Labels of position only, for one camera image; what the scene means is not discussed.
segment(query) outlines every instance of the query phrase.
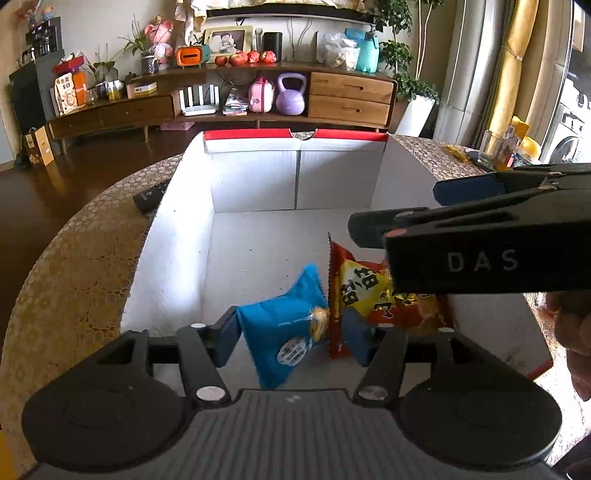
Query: dark brown floor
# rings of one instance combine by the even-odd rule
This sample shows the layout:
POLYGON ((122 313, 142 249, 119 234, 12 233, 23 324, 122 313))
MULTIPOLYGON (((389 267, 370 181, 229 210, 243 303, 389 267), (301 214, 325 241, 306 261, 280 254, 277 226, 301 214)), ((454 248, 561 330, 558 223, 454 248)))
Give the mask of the dark brown floor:
POLYGON ((0 346, 29 271, 62 226, 127 175, 182 153, 199 130, 141 130, 84 139, 48 168, 0 173, 0 346))

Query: ribbed gray surface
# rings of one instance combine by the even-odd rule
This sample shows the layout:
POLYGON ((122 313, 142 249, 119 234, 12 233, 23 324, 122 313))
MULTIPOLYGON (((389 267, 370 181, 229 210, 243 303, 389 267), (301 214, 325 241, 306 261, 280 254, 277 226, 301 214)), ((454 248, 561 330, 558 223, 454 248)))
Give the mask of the ribbed gray surface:
POLYGON ((245 391, 234 405, 195 416, 169 451, 100 475, 43 465, 31 480, 544 480, 545 465, 477 473, 445 465, 400 432, 389 413, 354 406, 344 392, 245 391))

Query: pink box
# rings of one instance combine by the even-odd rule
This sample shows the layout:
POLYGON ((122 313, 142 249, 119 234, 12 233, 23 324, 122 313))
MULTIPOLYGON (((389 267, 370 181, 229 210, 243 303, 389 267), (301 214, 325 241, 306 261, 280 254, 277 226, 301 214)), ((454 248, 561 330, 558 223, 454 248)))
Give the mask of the pink box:
POLYGON ((160 130, 181 130, 186 132, 193 125, 193 122, 169 122, 167 124, 160 125, 160 130))

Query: human hand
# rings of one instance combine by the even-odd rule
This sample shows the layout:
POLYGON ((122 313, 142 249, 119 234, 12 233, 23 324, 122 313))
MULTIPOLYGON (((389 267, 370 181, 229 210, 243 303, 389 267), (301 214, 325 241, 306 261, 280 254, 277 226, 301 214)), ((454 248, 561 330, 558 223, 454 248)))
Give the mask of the human hand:
POLYGON ((587 401, 591 398, 591 291, 548 293, 546 305, 556 312, 554 334, 566 348, 574 389, 587 401))

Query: black cylinder speaker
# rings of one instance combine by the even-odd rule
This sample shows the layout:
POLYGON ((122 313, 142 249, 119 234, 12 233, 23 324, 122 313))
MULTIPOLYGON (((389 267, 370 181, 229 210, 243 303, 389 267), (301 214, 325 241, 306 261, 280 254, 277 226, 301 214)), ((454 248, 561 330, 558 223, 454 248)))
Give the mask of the black cylinder speaker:
POLYGON ((281 61, 281 46, 283 45, 283 33, 265 32, 262 36, 262 50, 271 50, 277 61, 281 61))

